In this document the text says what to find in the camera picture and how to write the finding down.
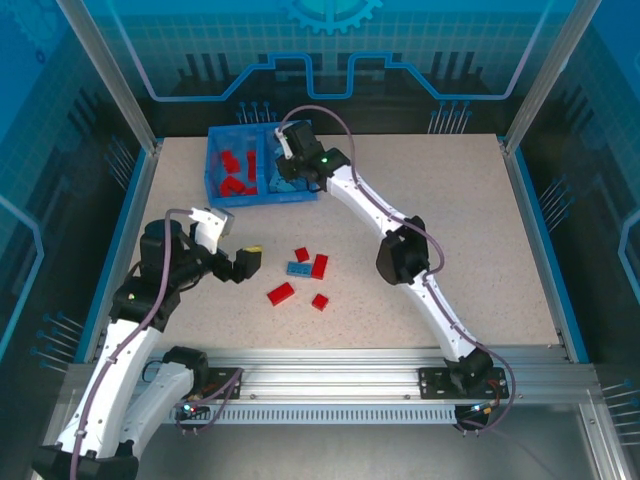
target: blue plastic bin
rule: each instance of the blue plastic bin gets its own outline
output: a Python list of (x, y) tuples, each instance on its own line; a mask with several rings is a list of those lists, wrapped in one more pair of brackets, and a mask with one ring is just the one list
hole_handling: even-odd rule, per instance
[[(279, 154), (276, 152), (280, 147), (273, 137), (277, 126), (278, 123), (274, 122), (209, 128), (204, 182), (209, 204), (212, 207), (246, 207), (317, 199), (317, 194), (311, 193), (304, 181), (291, 182), (289, 185), (293, 191), (290, 192), (278, 192), (274, 188), (272, 179), (277, 175), (276, 159)], [(219, 186), (228, 175), (222, 164), (222, 152), (225, 150), (230, 150), (240, 162), (241, 172), (233, 176), (247, 188), (257, 187), (257, 195), (234, 193), (230, 197), (221, 196)], [(250, 183), (248, 179), (247, 154), (250, 151), (256, 152), (255, 183)]]

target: blue lego brick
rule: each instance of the blue lego brick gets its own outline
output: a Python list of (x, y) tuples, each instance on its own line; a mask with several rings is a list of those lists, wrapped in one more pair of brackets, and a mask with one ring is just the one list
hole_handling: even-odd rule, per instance
[(289, 264), (287, 265), (287, 275), (291, 275), (293, 277), (311, 278), (312, 268), (313, 264), (311, 263), (289, 262)]
[[(272, 122), (209, 128), (204, 179), (211, 206), (242, 207), (317, 199), (317, 194), (309, 192), (304, 181), (287, 183), (280, 177), (276, 167), (276, 159), (281, 155), (280, 144), (273, 135), (277, 126), (277, 122)], [(242, 171), (235, 176), (248, 188), (257, 187), (257, 195), (221, 196), (219, 186), (227, 175), (221, 158), (225, 150), (231, 151), (240, 162)], [(248, 181), (247, 153), (250, 151), (256, 152), (255, 183)]]

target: table surface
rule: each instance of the table surface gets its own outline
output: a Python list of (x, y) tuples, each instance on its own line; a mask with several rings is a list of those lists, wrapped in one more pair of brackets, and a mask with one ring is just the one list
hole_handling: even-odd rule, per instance
[[(321, 137), (348, 152), (343, 136)], [(141, 231), (168, 208), (208, 206), (206, 138), (167, 138)], [(549, 307), (494, 135), (359, 135), (358, 170), (391, 205), (420, 215), (442, 245), (438, 283), (463, 323), (491, 345), (557, 344)], [(339, 201), (243, 207), (220, 248), (262, 245), (262, 268), (240, 285), (209, 275), (182, 295), (158, 348), (411, 348), (437, 342), (412, 301), (375, 268), (375, 235)], [(188, 231), (190, 220), (180, 220)], [(286, 275), (294, 250), (329, 256), (322, 281)], [(436, 253), (430, 249), (432, 265)], [(139, 258), (138, 247), (132, 264)], [(273, 307), (266, 294), (290, 282)], [(329, 297), (323, 312), (311, 306)]]

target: purple cable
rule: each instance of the purple cable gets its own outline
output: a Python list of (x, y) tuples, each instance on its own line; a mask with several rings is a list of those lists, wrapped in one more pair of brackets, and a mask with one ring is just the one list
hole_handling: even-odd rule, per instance
[[(194, 402), (177, 403), (176, 404), (176, 408), (180, 408), (180, 407), (183, 407), (185, 405), (202, 405), (203, 403), (206, 403), (206, 402), (208, 402), (210, 400), (213, 400), (214, 398), (219, 397), (222, 392), (224, 392), (225, 390), (228, 389), (227, 394), (224, 396), (224, 400), (222, 401), (222, 404), (220, 405), (220, 408), (218, 409), (216, 414), (213, 416), (213, 418), (211, 420), (209, 420), (209, 423), (207, 423), (206, 425), (198, 428), (197, 431), (198, 432), (203, 432), (205, 430), (210, 429), (213, 426), (213, 424), (218, 421), (218, 419), (220, 418), (220, 415), (222, 415), (222, 411), (227, 406), (227, 403), (229, 403), (229, 399), (231, 398), (231, 394), (233, 393), (233, 388), (235, 387), (236, 383), (238, 382), (238, 379), (240, 378), (240, 375), (242, 375), (242, 372), (243, 372), (242, 368), (239, 368), (236, 371), (236, 373), (234, 373), (233, 376), (227, 381), (227, 383), (225, 383), (222, 387), (220, 387), (218, 390), (216, 390), (214, 393), (212, 393), (208, 397), (205, 397), (205, 398), (203, 398), (201, 400), (196, 400)], [(178, 419), (176, 419), (176, 427), (182, 428), (182, 429), (184, 429), (184, 431), (188, 431), (187, 429), (185, 429), (182, 426), (182, 424), (180, 423), (180, 420), (178, 420)]]
[[(472, 427), (479, 428), (480, 431), (485, 430), (484, 425), (482, 425), (481, 423), (478, 423), (478, 422), (474, 422), (473, 420), (462, 420), (462, 423), (466, 423), (468, 425), (471, 425)], [(533, 459), (534, 462), (536, 462), (538, 465), (540, 465), (540, 467), (542, 467), (549, 475), (551, 475), (551, 477), (555, 478), (556, 480), (562, 480), (562, 478), (559, 475), (556, 475), (553, 472), (553, 470), (551, 470), (540, 459), (540, 457), (538, 457), (535, 453), (533, 453), (531, 450), (529, 450), (529, 447), (524, 445), (520, 440), (518, 440), (517, 438), (512, 437), (511, 435), (508, 435), (508, 434), (506, 434), (504, 432), (501, 432), (500, 430), (493, 430), (493, 433), (495, 433), (499, 437), (502, 437), (503, 439), (505, 439), (508, 442), (513, 442), (516, 445), (518, 445), (522, 450), (524, 450)]]
[(444, 315), (444, 317), (447, 319), (447, 321), (449, 322), (449, 324), (451, 325), (451, 327), (458, 332), (458, 334), (464, 338), (467, 342), (469, 342), (471, 345), (475, 346), (476, 348), (482, 350), (483, 352), (487, 353), (488, 355), (491, 355), (492, 357), (494, 357), (495, 359), (497, 359), (499, 362), (501, 362), (504, 367), (507, 369), (507, 371), (509, 372), (509, 377), (511, 378), (511, 396), (509, 397), (509, 401), (507, 403), (507, 406), (505, 407), (504, 411), (502, 412), (502, 415), (500, 415), (491, 425), (488, 425), (487, 427), (485, 427), (483, 430), (485, 431), (491, 431), (496, 425), (498, 425), (500, 422), (502, 422), (502, 420), (504, 419), (505, 415), (507, 413), (509, 413), (509, 411), (511, 410), (511, 407), (513, 406), (513, 402), (515, 401), (516, 398), (516, 376), (513, 373), (513, 369), (511, 368), (511, 365), (509, 365), (507, 363), (507, 361), (502, 358), (502, 356), (498, 355), (496, 352), (494, 352), (493, 350), (490, 350), (489, 348), (485, 347), (484, 345), (482, 345), (479, 342), (476, 342), (475, 340), (473, 340), (469, 335), (467, 335), (464, 331), (462, 331), (462, 329), (460, 329), (460, 327), (456, 324), (456, 322), (451, 318), (451, 316), (449, 315), (449, 313), (447, 312), (447, 310), (444, 308), (444, 306), (441, 304), (440, 300), (438, 299), (437, 295), (435, 294), (435, 292), (433, 291), (433, 289), (431, 288), (431, 286), (429, 285), (427, 278), (430, 275), (435, 275), (436, 273), (442, 271), (442, 269), (444, 268), (444, 252), (442, 251), (442, 248), (440, 247), (440, 245), (438, 244), (438, 242), (435, 240), (435, 238), (433, 238), (426, 230), (422, 230), (421, 228), (416, 227), (415, 225), (405, 221), (404, 219), (398, 218), (393, 216), (389, 211), (387, 211), (387, 209), (383, 206), (380, 205), (380, 203), (365, 189), (362, 188), (362, 185), (359, 183), (358, 181), (358, 172), (356, 171), (356, 145), (355, 142), (353, 140), (353, 134), (351, 133), (351, 130), (349, 130), (349, 127), (347, 126), (347, 124), (344, 122), (344, 120), (342, 120), (342, 118), (340, 118), (340, 116), (338, 116), (337, 113), (329, 110), (328, 108), (325, 107), (321, 107), (319, 105), (302, 105), (300, 107), (296, 107), (293, 110), (291, 110), (289, 113), (287, 113), (284, 118), (282, 119), (282, 121), (280, 122), (280, 125), (278, 126), (278, 129), (280, 131), (282, 131), (282, 128), (284, 126), (284, 124), (296, 113), (298, 112), (302, 112), (304, 110), (317, 110), (319, 112), (323, 112), (326, 113), (327, 115), (329, 115), (330, 117), (334, 118), (339, 124), (340, 126), (344, 129), (344, 131), (347, 134), (347, 137), (349, 139), (349, 148), (350, 148), (350, 153), (351, 153), (351, 176), (353, 177), (353, 182), (354, 184), (356, 184), (359, 188), (360, 191), (362, 192), (362, 194), (365, 196), (365, 198), (367, 200), (369, 200), (378, 210), (380, 210), (385, 216), (387, 216), (388, 218), (390, 218), (391, 220), (394, 220), (398, 223), (400, 223), (401, 225), (404, 225), (405, 227), (410, 228), (411, 230), (419, 233), (420, 235), (422, 235), (423, 237), (425, 237), (429, 242), (431, 242), (431, 244), (434, 246), (434, 248), (436, 249), (436, 251), (438, 252), (438, 257), (440, 258), (440, 263), (438, 264), (438, 266), (436, 268), (434, 268), (433, 270), (430, 270), (428, 272), (426, 272), (423, 277), (422, 277), (422, 284), (427, 288), (427, 290), (429, 291), (429, 294), (431, 295), (431, 297), (433, 298), (434, 302), (436, 303), (436, 305), (438, 306), (438, 308), (440, 309), (440, 311), (442, 312), (442, 314)]
[[(191, 210), (181, 210), (181, 209), (176, 209), (176, 208), (172, 208), (170, 210), (167, 210), (167, 213), (164, 216), (164, 238), (169, 239), (171, 238), (171, 215), (172, 214), (184, 214), (184, 215), (191, 215)], [(96, 394), (98, 393), (98, 389), (100, 388), (100, 385), (102, 384), (102, 381), (104, 380), (104, 377), (107, 375), (107, 372), (109, 371), (109, 368), (111, 367), (112, 364), (116, 363), (117, 359), (118, 359), (118, 355), (125, 349), (127, 348), (127, 345), (129, 345), (134, 338), (136, 338), (136, 336), (145, 328), (147, 328), (147, 326), (153, 321), (153, 317), (155, 316), (155, 314), (158, 312), (158, 309), (160, 308), (160, 305), (162, 304), (162, 300), (164, 299), (164, 294), (167, 291), (167, 285), (169, 283), (169, 265), (171, 263), (171, 242), (170, 241), (165, 241), (164, 242), (164, 264), (162, 266), (162, 279), (160, 281), (160, 290), (158, 291), (158, 296), (156, 298), (155, 303), (153, 304), (153, 306), (151, 307), (151, 310), (149, 310), (149, 313), (147, 313), (147, 316), (144, 317), (144, 320), (142, 320), (142, 322), (140, 322), (140, 325), (138, 325), (138, 327), (136, 327), (136, 329), (131, 332), (129, 334), (129, 336), (127, 336), (127, 338), (125, 338), (122, 343), (120, 343), (116, 349), (113, 351), (113, 353), (107, 357), (106, 362), (104, 363), (104, 365), (102, 366), (102, 368), (100, 369), (100, 372), (98, 373), (98, 376), (96, 377), (96, 381), (93, 383), (93, 385), (91, 386), (91, 389), (89, 390), (89, 394), (87, 395), (87, 401), (84, 404), (84, 408), (82, 409), (82, 413), (80, 414), (80, 420), (78, 422), (78, 432), (76, 433), (76, 441), (73, 445), (73, 453), (71, 455), (71, 469), (70, 469), (70, 473), (69, 473), (69, 478), (70, 480), (76, 480), (77, 476), (78, 476), (78, 463), (80, 460), (80, 449), (82, 448), (82, 440), (84, 439), (84, 435), (86, 434), (80, 434), (80, 432), (82, 432), (84, 430), (84, 428), (87, 426), (87, 419), (89, 418), (89, 412), (91, 411), (91, 405), (93, 404), (93, 401), (96, 398)]]
[(293, 115), (295, 115), (298, 112), (305, 111), (305, 110), (317, 110), (319, 112), (326, 113), (327, 115), (332, 117), (336, 122), (338, 122), (340, 124), (340, 126), (344, 129), (344, 131), (347, 134), (347, 138), (349, 139), (349, 150), (350, 150), (350, 154), (351, 154), (351, 176), (353, 177), (353, 183), (360, 189), (360, 191), (362, 192), (362, 195), (364, 195), (364, 197), (367, 200), (369, 200), (369, 202), (371, 202), (371, 204), (373, 206), (375, 206), (378, 210), (380, 210), (380, 212), (382, 212), (382, 214), (384, 216), (386, 216), (387, 218), (393, 220), (394, 222), (397, 222), (397, 223), (399, 223), (401, 225), (404, 225), (407, 228), (410, 228), (411, 230), (413, 230), (416, 233), (419, 233), (420, 235), (425, 237), (428, 242), (430, 242), (433, 245), (433, 248), (436, 249), (436, 252), (438, 252), (438, 258), (439, 258), (438, 266), (435, 267), (434, 269), (428, 271), (425, 274), (424, 279), (426, 280), (426, 277), (428, 275), (435, 275), (436, 273), (442, 271), (442, 269), (444, 268), (444, 251), (442, 250), (442, 247), (437, 242), (437, 240), (429, 232), (427, 232), (426, 230), (423, 230), (423, 229), (421, 229), (419, 227), (416, 227), (414, 224), (407, 222), (404, 218), (396, 217), (395, 215), (391, 214), (383, 205), (381, 205), (378, 202), (378, 200), (375, 199), (375, 197), (373, 197), (373, 195), (371, 195), (367, 191), (366, 188), (363, 188), (362, 184), (360, 183), (360, 180), (358, 179), (358, 172), (356, 171), (356, 144), (353, 141), (353, 134), (351, 133), (351, 130), (349, 130), (349, 127), (344, 122), (344, 120), (342, 120), (342, 118), (340, 118), (337, 113), (329, 110), (326, 107), (321, 107), (320, 105), (302, 105), (300, 107), (294, 108), (289, 113), (287, 113), (284, 116), (284, 118), (282, 119), (282, 121), (280, 122), (280, 125), (278, 126), (278, 129), (280, 131), (282, 131), (282, 127), (284, 126), (284, 124)]

